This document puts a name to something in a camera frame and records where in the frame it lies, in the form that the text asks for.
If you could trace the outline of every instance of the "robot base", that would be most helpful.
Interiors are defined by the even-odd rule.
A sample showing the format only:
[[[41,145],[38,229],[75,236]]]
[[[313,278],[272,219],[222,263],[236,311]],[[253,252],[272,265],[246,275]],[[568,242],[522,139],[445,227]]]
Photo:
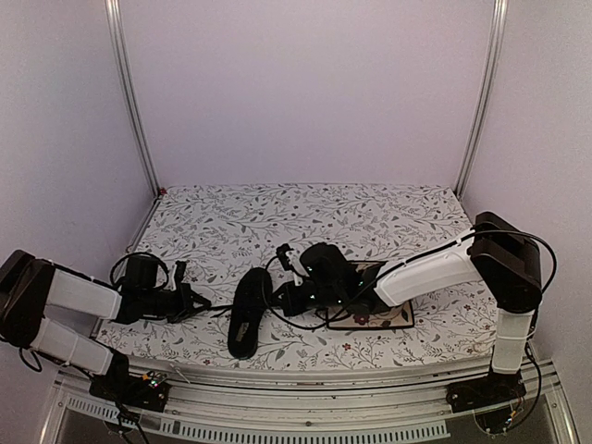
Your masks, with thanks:
[[[487,376],[448,385],[446,401],[457,413],[517,400],[525,394],[520,371],[514,375],[489,371]]]
[[[130,407],[150,410],[152,412],[163,412],[168,401],[170,386],[161,383],[157,387],[150,386],[148,381],[141,377],[130,376],[129,386],[124,393],[118,394],[118,401]],[[113,401],[113,395],[105,389],[105,386],[98,381],[93,381],[89,393],[97,398]]]

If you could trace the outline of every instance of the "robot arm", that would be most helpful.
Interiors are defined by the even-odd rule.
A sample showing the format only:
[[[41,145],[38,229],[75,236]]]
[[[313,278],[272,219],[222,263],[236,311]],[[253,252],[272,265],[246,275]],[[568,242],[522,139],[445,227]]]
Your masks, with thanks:
[[[163,375],[131,376],[124,354],[50,319],[46,306],[59,306],[130,324],[139,319],[179,322],[211,306],[183,283],[177,263],[172,290],[156,287],[158,259],[137,253],[114,288],[62,265],[15,251],[0,266],[0,337],[92,376],[91,394],[162,412],[169,385]]]
[[[520,367],[542,301],[539,249],[530,237],[500,217],[483,213],[455,240],[362,274],[337,247],[319,243],[300,258],[308,278],[300,285],[284,284],[272,304],[284,315],[331,305],[352,315],[376,314],[430,291],[483,280],[499,307],[489,374],[451,384],[447,399],[454,412],[510,401],[525,394]],[[280,247],[277,256],[285,269],[293,270],[282,257],[286,250]]]
[[[492,213],[481,214],[475,226],[453,242],[381,278],[375,292],[388,306],[396,306],[430,291],[484,280],[499,307],[491,369],[513,375],[520,370],[542,300],[539,250],[532,240],[511,234],[478,234],[491,230],[517,231]]]

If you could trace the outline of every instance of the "leaf pattern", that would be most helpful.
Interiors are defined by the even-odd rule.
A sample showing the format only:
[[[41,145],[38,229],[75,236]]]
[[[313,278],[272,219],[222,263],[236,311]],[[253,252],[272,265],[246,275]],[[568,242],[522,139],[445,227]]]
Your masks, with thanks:
[[[174,187],[150,221],[140,251],[168,265],[188,262],[186,281],[214,305],[232,303],[253,266],[282,243],[301,253],[334,243],[350,260],[404,258],[450,239],[470,222],[448,188],[436,186],[280,184]],[[274,287],[288,279],[271,268]],[[195,365],[265,370],[371,369],[432,364],[485,355],[497,308],[483,283],[467,283],[413,300],[415,328],[300,331],[267,313],[253,358],[227,350],[229,314],[167,325],[105,322],[98,340],[124,353]],[[316,325],[313,314],[292,318]]]

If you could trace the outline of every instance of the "vent grille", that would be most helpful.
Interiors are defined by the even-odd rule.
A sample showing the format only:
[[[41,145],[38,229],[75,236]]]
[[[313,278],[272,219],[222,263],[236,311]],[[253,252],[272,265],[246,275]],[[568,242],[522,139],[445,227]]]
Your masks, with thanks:
[[[68,408],[103,421],[117,423],[117,408],[103,401],[69,395]],[[133,423],[129,421],[124,420],[123,424],[133,427]],[[181,419],[167,418],[162,418],[156,428],[144,428],[150,433],[204,444],[411,444],[450,437],[444,421],[379,430],[330,432],[331,436],[327,432],[255,432],[197,425]]]

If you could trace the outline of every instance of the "aluminum frame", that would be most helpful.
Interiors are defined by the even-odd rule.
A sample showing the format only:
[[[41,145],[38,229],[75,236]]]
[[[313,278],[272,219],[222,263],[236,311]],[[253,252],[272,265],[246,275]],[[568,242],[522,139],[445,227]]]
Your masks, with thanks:
[[[481,134],[487,117],[489,99],[493,90],[493,82],[501,53],[501,44],[503,42],[503,33],[506,24],[506,14],[508,10],[508,0],[495,0],[493,8],[493,18],[491,20],[491,33],[489,34],[489,48],[487,49],[487,63],[481,83],[479,100],[473,118],[469,140],[466,145],[464,157],[462,158],[461,171],[454,186],[454,193],[459,201],[463,200],[471,176],[471,170],[475,163],[475,156],[481,140]]]
[[[539,365],[543,376],[541,400],[547,401],[557,442],[576,444],[579,441],[573,419],[555,368],[550,360],[542,361]],[[191,383],[173,374],[168,381],[172,389],[166,410],[163,413],[142,412],[142,425],[146,431],[157,434],[167,432],[162,424],[177,422],[178,429],[180,426],[182,429],[188,427],[188,430],[230,430],[243,432],[245,436],[268,431],[302,437],[304,441],[303,437],[313,431],[326,436],[341,436],[352,431],[373,433],[387,428],[433,424],[472,414],[452,413],[445,401],[446,386],[450,382],[463,381],[487,372],[479,360],[471,364],[465,362],[464,366],[461,368],[459,365],[457,370],[449,367],[449,372],[442,371],[439,374],[430,374],[417,367],[422,374],[413,380],[409,379],[407,372],[395,369],[390,372],[390,376],[383,375],[379,384],[373,383],[366,387],[353,385],[352,381],[338,382],[335,377],[331,385],[310,384],[297,388],[293,384],[283,386],[272,381],[265,388],[253,387],[250,381],[244,379],[235,381],[236,384],[231,386],[220,384],[222,381],[216,383],[212,377],[198,381],[199,371],[194,372],[196,379]],[[528,390],[526,398],[532,399],[537,392],[537,372],[533,365],[523,364],[523,377]],[[57,436],[65,410],[71,404],[70,398],[102,403],[105,408],[113,409],[112,403],[90,397],[88,387],[89,382],[79,374],[70,373],[67,369],[60,372],[53,390],[52,414],[43,430],[43,444],[53,444],[52,439]],[[98,409],[94,408],[95,413],[102,410],[101,405]],[[184,436],[182,431],[168,432],[170,436],[193,440],[189,435]]]
[[[148,149],[148,141],[144,132],[140,109],[136,100],[136,93],[131,78],[130,61],[126,49],[125,38],[123,34],[123,24],[121,22],[121,11],[119,9],[119,0],[105,0],[107,22],[111,33],[111,43],[115,53],[115,62],[121,81],[121,89],[128,109],[129,122],[133,130],[133,135],[138,147],[138,154],[142,161],[142,168],[148,181],[148,185],[154,197],[158,197],[161,186],[156,175],[156,168]]]

